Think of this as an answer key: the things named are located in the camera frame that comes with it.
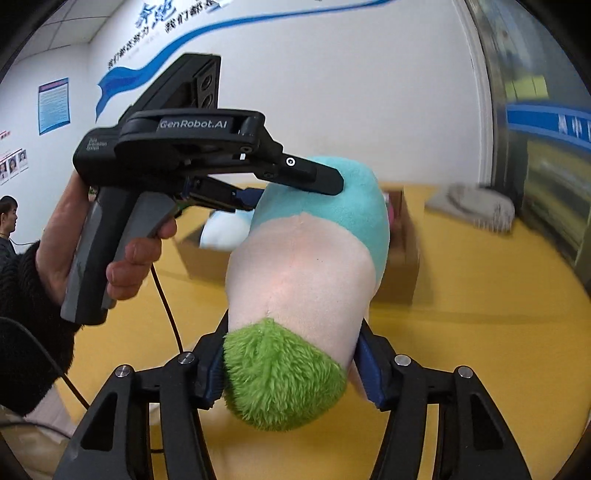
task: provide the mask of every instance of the teal plush fabric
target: teal plush fabric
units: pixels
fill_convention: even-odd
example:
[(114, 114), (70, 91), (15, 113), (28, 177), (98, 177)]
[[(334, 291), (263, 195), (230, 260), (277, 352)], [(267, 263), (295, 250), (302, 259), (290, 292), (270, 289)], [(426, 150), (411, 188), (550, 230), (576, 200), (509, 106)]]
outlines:
[(303, 212), (330, 220), (346, 228), (367, 247), (374, 261), (376, 282), (380, 282), (386, 268), (390, 230), (384, 195), (374, 172), (347, 158), (314, 157), (311, 160), (336, 168), (345, 181), (343, 191), (329, 196), (271, 183), (256, 206), (251, 231), (269, 220)]

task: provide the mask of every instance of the gripper handle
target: gripper handle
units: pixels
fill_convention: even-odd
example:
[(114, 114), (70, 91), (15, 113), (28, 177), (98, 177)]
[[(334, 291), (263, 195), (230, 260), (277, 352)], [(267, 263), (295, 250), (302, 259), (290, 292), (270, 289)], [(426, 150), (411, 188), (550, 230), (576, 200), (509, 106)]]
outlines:
[(116, 303), (106, 292), (107, 266), (124, 258), (132, 239), (155, 236), (176, 210), (164, 193), (101, 188), (74, 254), (61, 317), (79, 325), (104, 323)]

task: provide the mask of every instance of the blue framed poster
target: blue framed poster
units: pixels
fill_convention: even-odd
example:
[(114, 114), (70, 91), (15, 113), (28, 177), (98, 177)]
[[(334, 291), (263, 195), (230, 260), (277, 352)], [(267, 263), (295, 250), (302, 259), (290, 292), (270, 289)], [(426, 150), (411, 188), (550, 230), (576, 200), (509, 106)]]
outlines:
[(70, 91), (67, 78), (39, 87), (39, 135), (70, 123)]

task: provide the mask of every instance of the screw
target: screw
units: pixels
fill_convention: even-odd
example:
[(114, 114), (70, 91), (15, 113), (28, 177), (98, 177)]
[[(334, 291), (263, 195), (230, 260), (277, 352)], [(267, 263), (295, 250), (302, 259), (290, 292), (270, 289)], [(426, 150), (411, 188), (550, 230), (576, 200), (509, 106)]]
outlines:
[(120, 365), (115, 369), (115, 376), (119, 378), (127, 377), (131, 373), (131, 367), (129, 365)]
[(457, 372), (462, 378), (472, 378), (472, 375), (474, 375), (474, 372), (470, 367), (460, 367), (457, 369)]
[(181, 365), (192, 364), (194, 360), (195, 355), (193, 355), (191, 352), (183, 352), (178, 356), (178, 362)]
[(394, 361), (396, 362), (396, 365), (400, 365), (401, 367), (407, 367), (412, 362), (408, 355), (396, 355)]

